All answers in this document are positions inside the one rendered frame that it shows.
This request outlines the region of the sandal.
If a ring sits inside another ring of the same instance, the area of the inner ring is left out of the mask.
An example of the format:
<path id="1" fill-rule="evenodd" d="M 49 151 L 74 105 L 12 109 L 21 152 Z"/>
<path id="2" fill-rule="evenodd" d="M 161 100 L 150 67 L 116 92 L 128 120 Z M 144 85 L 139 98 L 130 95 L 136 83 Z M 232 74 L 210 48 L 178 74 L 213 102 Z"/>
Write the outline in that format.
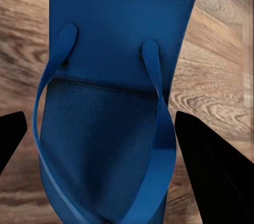
<path id="1" fill-rule="evenodd" d="M 195 1 L 49 0 L 32 131 L 63 224 L 163 224 L 177 150 L 169 97 Z"/>

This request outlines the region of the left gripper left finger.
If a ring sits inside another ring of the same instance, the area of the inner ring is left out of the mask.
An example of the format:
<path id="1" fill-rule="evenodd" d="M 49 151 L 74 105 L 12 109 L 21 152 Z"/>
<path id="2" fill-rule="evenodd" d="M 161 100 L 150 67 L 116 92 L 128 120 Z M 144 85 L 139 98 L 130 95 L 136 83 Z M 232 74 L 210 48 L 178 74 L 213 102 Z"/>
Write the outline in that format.
<path id="1" fill-rule="evenodd" d="M 0 117 L 0 174 L 28 130 L 23 111 Z"/>

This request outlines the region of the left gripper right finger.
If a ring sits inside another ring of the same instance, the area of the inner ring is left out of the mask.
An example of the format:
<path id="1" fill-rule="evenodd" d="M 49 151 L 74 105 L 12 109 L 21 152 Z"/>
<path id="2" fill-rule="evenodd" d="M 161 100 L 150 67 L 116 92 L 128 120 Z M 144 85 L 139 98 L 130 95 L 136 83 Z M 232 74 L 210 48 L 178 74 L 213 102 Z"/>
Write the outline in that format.
<path id="1" fill-rule="evenodd" d="M 254 163 L 194 115 L 174 129 L 203 224 L 254 224 Z"/>

